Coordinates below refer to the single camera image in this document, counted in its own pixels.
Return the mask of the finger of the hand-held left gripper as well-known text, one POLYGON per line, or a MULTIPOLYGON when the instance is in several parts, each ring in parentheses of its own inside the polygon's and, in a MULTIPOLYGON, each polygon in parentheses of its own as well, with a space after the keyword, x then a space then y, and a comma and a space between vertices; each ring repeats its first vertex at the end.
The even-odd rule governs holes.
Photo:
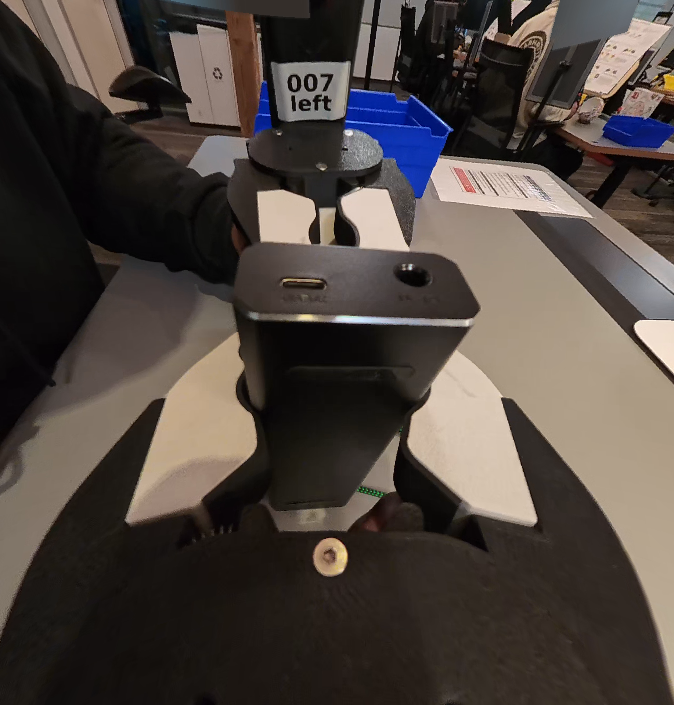
POLYGON ((410 249, 386 189, 359 188, 338 200, 334 221, 337 245, 362 250, 410 249))
POLYGON ((284 189, 256 194, 259 242, 310 245, 310 230, 316 222, 315 204, 309 198, 284 189))

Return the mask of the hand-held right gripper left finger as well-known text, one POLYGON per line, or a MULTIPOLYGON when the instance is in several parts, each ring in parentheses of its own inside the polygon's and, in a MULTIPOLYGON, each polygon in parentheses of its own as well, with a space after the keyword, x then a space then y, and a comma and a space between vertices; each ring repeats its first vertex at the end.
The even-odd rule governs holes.
POLYGON ((265 437, 245 404, 234 333, 169 390, 125 522, 189 516, 205 534, 236 530, 269 483, 265 437))

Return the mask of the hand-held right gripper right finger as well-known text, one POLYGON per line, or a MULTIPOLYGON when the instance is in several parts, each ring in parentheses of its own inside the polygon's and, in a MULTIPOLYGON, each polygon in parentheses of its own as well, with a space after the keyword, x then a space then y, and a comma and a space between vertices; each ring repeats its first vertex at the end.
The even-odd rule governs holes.
POLYGON ((398 446, 394 487, 421 509, 426 531, 444 534, 469 517, 537 524, 502 396, 462 353, 452 354, 407 418, 398 446))

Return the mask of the blue bin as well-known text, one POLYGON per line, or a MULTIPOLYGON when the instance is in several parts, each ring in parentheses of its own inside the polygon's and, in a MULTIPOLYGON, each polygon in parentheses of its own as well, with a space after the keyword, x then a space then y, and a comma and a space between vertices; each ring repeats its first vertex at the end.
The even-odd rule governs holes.
POLYGON ((253 134, 269 132, 248 144, 252 167, 322 208, 337 205, 347 181, 378 180, 389 159, 421 198, 451 129, 416 97, 348 92, 350 68, 271 64, 253 134))
POLYGON ((616 114, 603 127, 602 136, 624 147, 659 149, 674 135, 674 125, 652 118, 616 114))

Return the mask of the black USB hub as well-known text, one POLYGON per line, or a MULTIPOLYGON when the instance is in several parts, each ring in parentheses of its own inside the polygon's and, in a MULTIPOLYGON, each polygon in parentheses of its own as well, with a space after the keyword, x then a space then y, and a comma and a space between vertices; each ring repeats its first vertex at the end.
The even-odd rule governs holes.
POLYGON ((454 261, 410 250, 262 242, 234 294, 279 511, 345 506, 480 311, 454 261))

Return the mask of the person's left forearm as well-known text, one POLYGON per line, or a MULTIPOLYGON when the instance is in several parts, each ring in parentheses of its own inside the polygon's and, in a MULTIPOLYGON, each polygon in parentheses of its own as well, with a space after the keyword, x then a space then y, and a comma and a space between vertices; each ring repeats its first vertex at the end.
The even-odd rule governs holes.
POLYGON ((67 86, 68 193, 87 238, 103 249, 231 285, 239 255, 222 174, 202 177, 67 86))

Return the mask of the wooden column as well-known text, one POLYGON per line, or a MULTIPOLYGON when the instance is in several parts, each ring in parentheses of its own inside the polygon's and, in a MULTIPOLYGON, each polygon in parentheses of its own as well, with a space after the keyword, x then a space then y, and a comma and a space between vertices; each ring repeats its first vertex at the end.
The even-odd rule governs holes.
POLYGON ((252 137, 262 89, 259 39, 253 14, 226 11, 228 42, 233 62, 239 126, 252 137))

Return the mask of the black stand pole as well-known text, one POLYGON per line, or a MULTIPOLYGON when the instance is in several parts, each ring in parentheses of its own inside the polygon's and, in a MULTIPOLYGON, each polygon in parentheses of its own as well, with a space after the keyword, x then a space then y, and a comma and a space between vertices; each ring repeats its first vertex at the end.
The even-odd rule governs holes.
POLYGON ((382 3, 381 0, 376 0, 376 1, 374 1, 374 4, 373 4, 373 11, 372 11, 371 23, 370 23, 371 28, 370 28, 369 37, 368 37, 367 60, 366 60, 364 80, 363 80, 363 90, 365 90, 365 91, 370 90, 371 74, 372 74, 373 63, 374 63, 374 53, 375 53, 376 39, 377 39, 377 33, 378 33, 378 20, 380 17, 381 3, 382 3))

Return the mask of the paper sheet red label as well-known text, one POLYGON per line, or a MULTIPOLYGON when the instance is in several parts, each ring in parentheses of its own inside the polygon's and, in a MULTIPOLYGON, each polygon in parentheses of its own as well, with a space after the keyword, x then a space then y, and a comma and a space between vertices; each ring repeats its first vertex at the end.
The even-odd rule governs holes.
POLYGON ((545 171, 441 158, 430 179, 442 202, 591 218, 587 207, 545 171))

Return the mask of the white cabinet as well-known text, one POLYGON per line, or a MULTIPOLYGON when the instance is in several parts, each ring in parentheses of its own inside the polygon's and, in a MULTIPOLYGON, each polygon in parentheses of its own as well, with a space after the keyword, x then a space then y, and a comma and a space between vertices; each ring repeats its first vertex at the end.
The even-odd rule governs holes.
POLYGON ((194 33, 170 32, 174 61, 190 122, 239 128, 240 119, 227 30, 198 24, 194 33))

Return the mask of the grey monitor on stand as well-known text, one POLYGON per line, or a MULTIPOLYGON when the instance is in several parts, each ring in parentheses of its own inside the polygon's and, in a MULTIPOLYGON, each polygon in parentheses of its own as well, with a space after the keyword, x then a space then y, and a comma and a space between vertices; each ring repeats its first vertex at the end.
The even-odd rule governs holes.
POLYGON ((606 41, 595 40, 569 47, 550 44, 526 91, 526 100, 543 101, 545 106, 560 109, 571 108, 606 41))

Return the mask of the wooden table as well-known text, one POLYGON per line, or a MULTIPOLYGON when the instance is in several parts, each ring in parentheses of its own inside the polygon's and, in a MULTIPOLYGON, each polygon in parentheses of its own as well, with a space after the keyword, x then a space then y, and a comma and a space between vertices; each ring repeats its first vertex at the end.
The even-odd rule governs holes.
POLYGON ((674 143, 667 140, 661 146, 629 147, 603 136, 605 121, 597 118, 588 125, 578 120, 551 128, 551 133, 559 135, 566 143, 577 147, 585 154, 602 154, 612 159, 614 167, 594 194, 588 199, 599 209, 603 209, 615 191, 631 171, 632 166, 641 161, 674 164, 674 143))

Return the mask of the person's torso black jacket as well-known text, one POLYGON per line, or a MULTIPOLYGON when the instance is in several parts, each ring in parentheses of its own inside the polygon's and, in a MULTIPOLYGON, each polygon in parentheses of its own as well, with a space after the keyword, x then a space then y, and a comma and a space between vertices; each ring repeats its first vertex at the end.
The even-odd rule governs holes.
POLYGON ((0 1, 0 445, 101 295, 85 232, 84 119, 55 60, 0 1))

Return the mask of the white instruction board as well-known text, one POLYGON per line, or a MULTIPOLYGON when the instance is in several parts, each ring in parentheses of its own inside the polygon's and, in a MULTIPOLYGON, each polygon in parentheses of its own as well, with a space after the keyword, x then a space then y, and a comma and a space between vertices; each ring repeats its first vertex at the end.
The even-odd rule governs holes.
POLYGON ((604 99, 614 94, 670 31, 672 25, 633 18, 629 30, 611 37, 588 75, 582 92, 604 99))

